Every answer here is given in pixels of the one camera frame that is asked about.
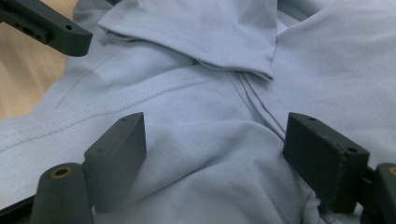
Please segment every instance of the light blue fabric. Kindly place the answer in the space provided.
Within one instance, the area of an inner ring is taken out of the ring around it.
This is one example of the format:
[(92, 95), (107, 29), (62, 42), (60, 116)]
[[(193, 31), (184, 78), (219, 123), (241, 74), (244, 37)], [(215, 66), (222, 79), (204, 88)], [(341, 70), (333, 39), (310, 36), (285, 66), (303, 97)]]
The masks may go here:
[(282, 157), (287, 114), (322, 119), (371, 149), (371, 164), (396, 159), (394, 8), (337, 0), (279, 32), (275, 1), (80, 0), (89, 55), (68, 60), (32, 114), (0, 121), (0, 207), (144, 112), (148, 157), (116, 217), (337, 223)]

